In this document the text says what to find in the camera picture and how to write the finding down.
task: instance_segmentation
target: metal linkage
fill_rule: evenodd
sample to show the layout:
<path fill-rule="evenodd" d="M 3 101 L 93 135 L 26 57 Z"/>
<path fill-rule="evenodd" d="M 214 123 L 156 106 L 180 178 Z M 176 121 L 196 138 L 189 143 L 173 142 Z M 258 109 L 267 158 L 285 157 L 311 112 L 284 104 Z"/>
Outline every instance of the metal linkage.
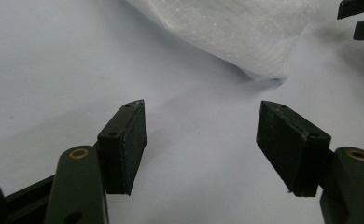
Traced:
<path fill-rule="evenodd" d="M 108 223 L 108 194 L 131 194 L 147 145 L 145 103 L 131 102 L 98 134 L 93 147 L 62 154 L 55 176 L 4 197 L 0 224 Z"/>
<path fill-rule="evenodd" d="M 314 197 L 318 186 L 327 224 L 364 223 L 364 150 L 329 150 L 330 136 L 292 109 L 261 103 L 257 142 L 297 197 Z"/>
<path fill-rule="evenodd" d="M 343 0 L 339 6 L 338 20 L 364 13 L 364 0 Z M 364 40 L 364 21 L 357 23 L 355 40 Z"/>

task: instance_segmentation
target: white tabletop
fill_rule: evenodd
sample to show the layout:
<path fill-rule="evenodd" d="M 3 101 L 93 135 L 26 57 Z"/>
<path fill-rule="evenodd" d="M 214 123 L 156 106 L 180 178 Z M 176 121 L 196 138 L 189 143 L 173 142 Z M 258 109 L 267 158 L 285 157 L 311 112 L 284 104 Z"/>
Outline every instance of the white tabletop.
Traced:
<path fill-rule="evenodd" d="M 110 223 L 323 223 L 258 148 L 261 100 L 291 107 L 364 149 L 364 15 L 324 2 L 292 51 L 285 82 L 256 82 L 168 35 L 123 0 L 0 1 L 0 187 L 53 175 L 116 111 L 145 99 L 148 144 L 131 197 L 108 195 Z"/>

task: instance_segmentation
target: screw hole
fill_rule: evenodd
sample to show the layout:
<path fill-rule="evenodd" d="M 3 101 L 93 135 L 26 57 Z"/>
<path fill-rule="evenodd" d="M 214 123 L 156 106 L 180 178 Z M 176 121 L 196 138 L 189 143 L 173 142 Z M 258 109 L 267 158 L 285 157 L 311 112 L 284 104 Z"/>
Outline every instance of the screw hole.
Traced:
<path fill-rule="evenodd" d="M 364 152 L 358 150 L 348 150 L 347 155 L 357 161 L 364 161 Z"/>
<path fill-rule="evenodd" d="M 69 158 L 72 160 L 79 160 L 89 155 L 89 151 L 86 148 L 80 148 L 69 153 Z"/>
<path fill-rule="evenodd" d="M 83 217 L 81 212 L 73 212 L 70 213 L 68 216 L 65 217 L 63 223 L 65 224 L 75 224 L 78 223 Z"/>

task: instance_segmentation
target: crumpled white cloth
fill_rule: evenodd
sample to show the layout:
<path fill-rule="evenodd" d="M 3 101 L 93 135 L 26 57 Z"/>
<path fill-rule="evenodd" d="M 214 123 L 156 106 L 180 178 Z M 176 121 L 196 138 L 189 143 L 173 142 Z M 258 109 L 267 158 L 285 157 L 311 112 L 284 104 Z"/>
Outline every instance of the crumpled white cloth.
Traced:
<path fill-rule="evenodd" d="M 127 0 L 254 79 L 285 78 L 287 56 L 320 0 Z"/>

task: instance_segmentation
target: white fabric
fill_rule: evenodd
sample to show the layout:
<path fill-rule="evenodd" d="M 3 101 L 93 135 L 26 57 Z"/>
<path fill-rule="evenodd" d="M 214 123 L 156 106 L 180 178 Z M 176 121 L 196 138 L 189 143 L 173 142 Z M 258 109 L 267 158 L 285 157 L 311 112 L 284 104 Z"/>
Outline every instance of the white fabric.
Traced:
<path fill-rule="evenodd" d="M 286 77 L 287 56 L 318 0 L 127 0 L 174 35 L 254 79 Z"/>

